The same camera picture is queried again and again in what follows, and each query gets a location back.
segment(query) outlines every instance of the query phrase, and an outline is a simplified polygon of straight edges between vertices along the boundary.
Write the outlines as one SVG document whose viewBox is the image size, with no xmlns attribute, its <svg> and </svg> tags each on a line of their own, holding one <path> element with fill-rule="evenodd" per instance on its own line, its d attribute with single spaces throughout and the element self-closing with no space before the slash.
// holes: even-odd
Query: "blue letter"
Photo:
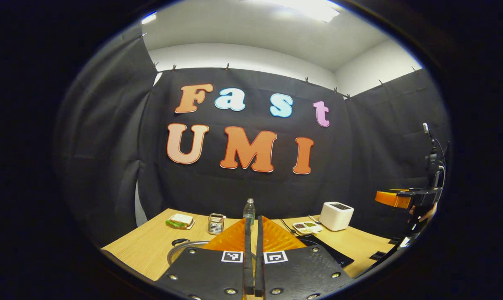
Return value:
<svg viewBox="0 0 503 300">
<path fill-rule="evenodd" d="M 215 105 L 221 110 L 226 110 L 230 108 L 236 112 L 243 110 L 246 107 L 244 104 L 244 92 L 240 89 L 229 88 L 220 91 L 220 97 L 215 100 Z"/>
<path fill-rule="evenodd" d="M 289 95 L 273 94 L 270 97 L 270 102 L 274 106 L 270 106 L 270 112 L 273 116 L 287 118 L 292 114 L 292 104 L 294 101 Z"/>
</svg>

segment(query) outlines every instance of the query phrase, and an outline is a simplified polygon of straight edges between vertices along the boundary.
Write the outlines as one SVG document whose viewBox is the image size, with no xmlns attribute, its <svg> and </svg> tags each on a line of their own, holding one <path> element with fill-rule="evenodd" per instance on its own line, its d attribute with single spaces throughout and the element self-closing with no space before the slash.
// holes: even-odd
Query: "white toaster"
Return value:
<svg viewBox="0 0 503 300">
<path fill-rule="evenodd" d="M 326 202 L 323 204 L 319 221 L 329 230 L 343 230 L 348 227 L 353 211 L 353 207 L 348 205 L 339 202 Z"/>
</svg>

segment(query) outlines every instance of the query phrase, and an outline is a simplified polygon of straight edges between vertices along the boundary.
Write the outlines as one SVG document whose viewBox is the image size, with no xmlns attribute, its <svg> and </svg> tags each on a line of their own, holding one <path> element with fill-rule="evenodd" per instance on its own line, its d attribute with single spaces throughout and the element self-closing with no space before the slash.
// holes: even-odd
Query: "ceiling light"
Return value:
<svg viewBox="0 0 503 300">
<path fill-rule="evenodd" d="M 155 15 L 157 12 L 153 12 L 151 13 L 150 15 L 148 15 L 147 17 L 143 18 L 142 19 L 142 24 L 145 24 L 145 23 L 148 23 L 148 22 L 151 22 L 153 21 L 154 19 L 157 18 L 157 16 Z"/>
<path fill-rule="evenodd" d="M 340 12 L 340 7 L 327 0 L 253 0 L 256 2 L 265 2 L 276 4 L 297 10 L 313 19 L 329 22 Z"/>
</svg>

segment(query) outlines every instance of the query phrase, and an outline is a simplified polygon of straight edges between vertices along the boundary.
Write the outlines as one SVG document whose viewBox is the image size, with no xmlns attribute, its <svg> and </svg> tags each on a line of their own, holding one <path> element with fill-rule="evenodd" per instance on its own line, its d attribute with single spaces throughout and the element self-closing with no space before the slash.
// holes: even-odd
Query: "white wall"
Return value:
<svg viewBox="0 0 503 300">
<path fill-rule="evenodd" d="M 177 68 L 225 68 L 255 70 L 305 80 L 333 89 L 337 79 L 333 72 L 302 59 L 263 48 L 234 44 L 188 44 L 155 49 L 149 52 L 157 70 Z"/>
<path fill-rule="evenodd" d="M 351 96 L 422 68 L 402 46 L 388 40 L 340 67 L 336 74 L 338 91 Z"/>
</svg>

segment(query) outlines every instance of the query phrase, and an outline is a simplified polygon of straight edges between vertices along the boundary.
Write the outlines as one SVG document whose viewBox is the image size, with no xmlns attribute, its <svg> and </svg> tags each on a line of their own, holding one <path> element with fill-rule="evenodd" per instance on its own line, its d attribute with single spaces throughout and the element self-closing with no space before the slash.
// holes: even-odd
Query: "black curtain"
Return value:
<svg viewBox="0 0 503 300">
<path fill-rule="evenodd" d="M 212 84 L 195 112 L 176 114 L 181 87 Z M 226 88 L 244 91 L 241 111 L 221 110 L 215 106 L 219 92 Z M 289 117 L 270 113 L 270 97 L 275 93 L 293 99 Z M 323 101 L 329 108 L 329 127 L 316 121 L 313 103 Z M 207 125 L 200 159 L 191 165 L 175 163 L 166 154 L 168 125 L 187 126 L 181 139 L 181 151 L 190 152 L 192 125 Z M 223 169 L 228 126 L 242 127 L 253 142 L 260 131 L 273 131 L 278 138 L 272 151 L 271 173 L 255 172 L 250 167 Z M 311 173 L 297 175 L 298 137 L 310 138 Z M 149 218 L 161 208 L 175 208 L 208 215 L 223 213 L 241 218 L 247 198 L 255 199 L 258 215 L 287 218 L 320 213 L 324 201 L 345 201 L 350 188 L 351 132 L 346 105 L 331 90 L 302 80 L 265 72 L 191 68 L 163 72 L 148 98 L 140 128 L 140 153 L 143 162 L 139 174 L 139 195 Z"/>
<path fill-rule="evenodd" d="M 355 209 L 350 226 L 392 238 L 406 228 L 405 209 L 376 201 L 377 190 L 428 185 L 425 156 L 432 144 L 423 123 L 444 150 L 451 140 L 442 97 L 426 70 L 418 70 L 352 97 L 352 180 L 346 204 Z"/>
<path fill-rule="evenodd" d="M 55 128 L 65 199 L 99 247 L 136 228 L 138 128 L 156 70 L 132 26 L 108 41 L 66 93 Z"/>
</svg>

